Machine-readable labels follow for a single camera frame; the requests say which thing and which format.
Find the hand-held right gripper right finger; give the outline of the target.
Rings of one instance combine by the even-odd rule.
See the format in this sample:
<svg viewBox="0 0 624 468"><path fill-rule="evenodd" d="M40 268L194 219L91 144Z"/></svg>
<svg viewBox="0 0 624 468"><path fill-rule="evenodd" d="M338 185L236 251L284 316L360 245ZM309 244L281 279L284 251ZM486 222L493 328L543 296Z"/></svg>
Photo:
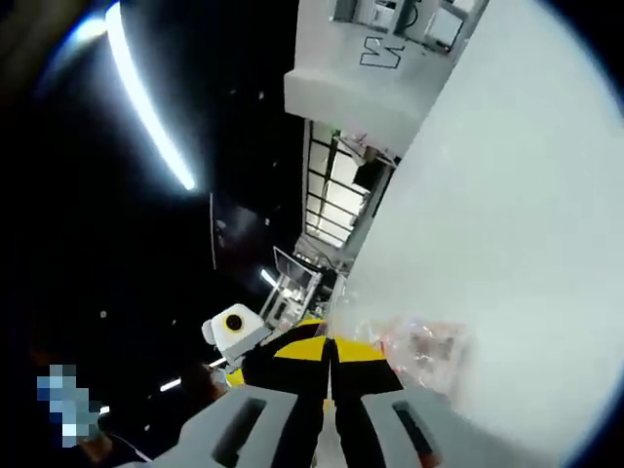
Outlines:
<svg viewBox="0 0 624 468"><path fill-rule="evenodd" d="M466 421L436 393L403 384L380 351L329 340L335 424L349 467L463 467Z"/></svg>

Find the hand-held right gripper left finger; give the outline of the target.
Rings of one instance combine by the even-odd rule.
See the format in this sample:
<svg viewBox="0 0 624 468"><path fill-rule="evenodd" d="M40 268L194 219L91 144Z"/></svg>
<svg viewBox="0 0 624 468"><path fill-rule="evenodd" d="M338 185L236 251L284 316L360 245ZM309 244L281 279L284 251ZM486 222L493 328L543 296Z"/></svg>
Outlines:
<svg viewBox="0 0 624 468"><path fill-rule="evenodd" d="M153 467L310 467L324 422L331 341L282 336L243 361L244 384L191 417Z"/></svg>

